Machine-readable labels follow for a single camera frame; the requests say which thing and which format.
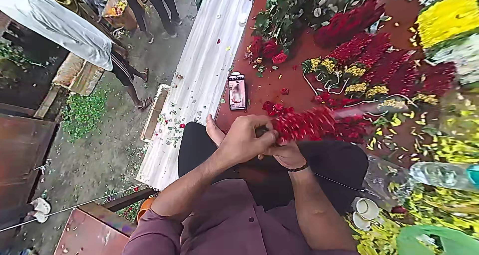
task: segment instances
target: concrete floor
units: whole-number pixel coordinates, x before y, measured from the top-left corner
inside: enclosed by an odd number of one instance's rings
[[[139,30],[122,40],[128,45],[132,65],[140,71],[145,67],[150,69],[147,85],[139,78],[135,79],[140,99],[153,96],[159,84],[171,82],[191,31],[197,13],[195,0],[175,1],[183,19],[183,25],[177,28],[179,37],[161,39],[164,29],[158,13],[150,8],[154,44],[148,44]],[[110,72],[105,72],[97,88],[111,90],[106,115],[98,129],[87,138],[69,143],[68,136],[60,128],[50,150],[51,164],[40,178],[35,197],[46,195],[52,204],[52,212],[138,183],[134,178],[146,151],[139,136],[148,111],[135,109],[121,83]],[[15,241],[14,251],[33,247],[39,255],[53,254],[69,214],[70,211],[66,211],[51,216],[43,224],[32,222],[25,225]]]

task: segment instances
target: hand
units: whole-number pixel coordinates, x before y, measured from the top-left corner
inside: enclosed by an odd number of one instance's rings
[[[284,146],[270,147],[265,152],[265,155],[273,156],[279,164],[288,169],[301,168],[306,164],[306,159],[299,151],[296,142],[289,142]]]
[[[269,131],[256,138],[254,130],[262,125],[266,125]],[[237,117],[216,153],[225,165],[232,167],[265,152],[274,144],[277,136],[278,132],[273,130],[267,116]]]

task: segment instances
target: phone screen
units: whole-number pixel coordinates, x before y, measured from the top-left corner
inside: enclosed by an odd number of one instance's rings
[[[246,109],[246,88],[244,75],[230,75],[228,77],[228,92],[230,93],[230,109]]]

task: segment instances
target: plastic bottle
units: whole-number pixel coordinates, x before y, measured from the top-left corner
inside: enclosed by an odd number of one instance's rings
[[[427,185],[479,191],[479,166],[443,162],[416,162],[409,169],[409,175]]]

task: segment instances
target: bracelet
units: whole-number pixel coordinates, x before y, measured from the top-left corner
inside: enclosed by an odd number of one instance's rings
[[[309,167],[309,164],[306,162],[305,165],[303,165],[303,166],[301,166],[301,167],[299,167],[299,168],[296,168],[296,169],[288,169],[288,172],[299,172],[299,171],[304,170],[304,169],[306,169],[306,168],[308,168],[308,167]]]

